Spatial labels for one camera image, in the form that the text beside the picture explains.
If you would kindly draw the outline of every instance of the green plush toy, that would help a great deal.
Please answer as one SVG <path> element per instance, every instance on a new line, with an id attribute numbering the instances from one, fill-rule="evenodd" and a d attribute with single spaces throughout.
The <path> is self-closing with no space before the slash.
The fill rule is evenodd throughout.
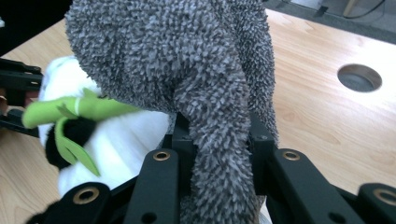
<path id="1" fill-rule="evenodd" d="M 89 89 L 84 89 L 83 97 L 65 96 L 52 101 L 31 103 L 23 113 L 22 123 L 32 129 L 41 124 L 55 124 L 55 142 L 61 156 L 71 164 L 80 161 L 93 174 L 100 175 L 90 155 L 82 146 L 64 136 L 64 125 L 70 119 L 83 117 L 94 121 L 140 111 L 139 108 L 126 105 L 108 98 L 98 98 Z"/>

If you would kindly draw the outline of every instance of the wooden surface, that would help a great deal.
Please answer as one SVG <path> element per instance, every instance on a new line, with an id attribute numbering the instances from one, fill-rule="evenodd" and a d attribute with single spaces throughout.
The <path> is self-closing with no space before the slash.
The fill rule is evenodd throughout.
<path id="1" fill-rule="evenodd" d="M 267 11 L 276 56 L 280 146 L 302 151 L 334 185 L 396 187 L 396 46 Z M 43 69 L 71 54 L 61 21 L 3 58 Z M 347 89 L 337 70 L 372 67 L 378 91 Z M 0 131 L 0 223 L 23 223 L 56 200 L 57 171 L 37 139 Z"/>

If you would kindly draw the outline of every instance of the white cloth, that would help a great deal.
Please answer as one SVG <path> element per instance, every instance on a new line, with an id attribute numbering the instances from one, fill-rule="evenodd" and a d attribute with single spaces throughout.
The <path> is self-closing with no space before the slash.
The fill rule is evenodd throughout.
<path id="1" fill-rule="evenodd" d="M 48 66 L 38 100 L 82 96 L 83 88 L 101 94 L 101 90 L 81 70 L 75 57 L 62 57 Z M 43 146 L 52 125 L 38 127 Z M 59 173 L 60 195 L 63 197 L 71 188 L 86 182 L 100 182 L 114 189 L 137 176 L 146 154 L 159 145 L 168 126 L 168 115 L 144 110 L 100 122 L 84 148 L 96 163 L 101 175 L 92 174 L 80 162 L 70 165 Z"/>

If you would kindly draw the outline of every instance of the gray towel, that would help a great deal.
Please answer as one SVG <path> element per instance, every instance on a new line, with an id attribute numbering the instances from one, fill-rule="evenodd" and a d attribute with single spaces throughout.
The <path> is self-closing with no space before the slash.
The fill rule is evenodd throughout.
<path id="1" fill-rule="evenodd" d="M 277 141 L 262 0 L 74 0 L 65 17 L 81 68 L 103 92 L 190 121 L 198 153 L 181 223 L 257 223 L 249 111 Z"/>

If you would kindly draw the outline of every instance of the black mechanical arm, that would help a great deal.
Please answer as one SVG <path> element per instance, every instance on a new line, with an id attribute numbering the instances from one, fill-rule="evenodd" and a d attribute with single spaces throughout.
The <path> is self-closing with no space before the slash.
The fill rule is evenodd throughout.
<path id="1" fill-rule="evenodd" d="M 38 91 L 42 78 L 39 68 L 26 73 L 21 71 L 21 67 L 26 68 L 23 64 L 0 63 L 20 69 L 0 66 L 0 88 L 7 89 L 9 102 L 20 105 L 25 91 Z M 20 118 L 2 117 L 0 126 L 37 136 L 36 130 L 32 133 L 21 126 Z M 303 153 L 277 149 L 255 114 L 251 120 L 247 150 L 251 152 L 254 186 L 258 195 L 267 196 L 273 223 L 396 223 L 396 188 L 364 184 L 358 195 L 339 189 Z M 113 190 L 100 183 L 77 186 L 35 219 L 46 224 L 178 223 L 179 199 L 191 193 L 196 153 L 189 123 L 182 115 L 177 114 L 174 133 L 165 136 L 162 148 L 146 156 L 139 176 Z"/>

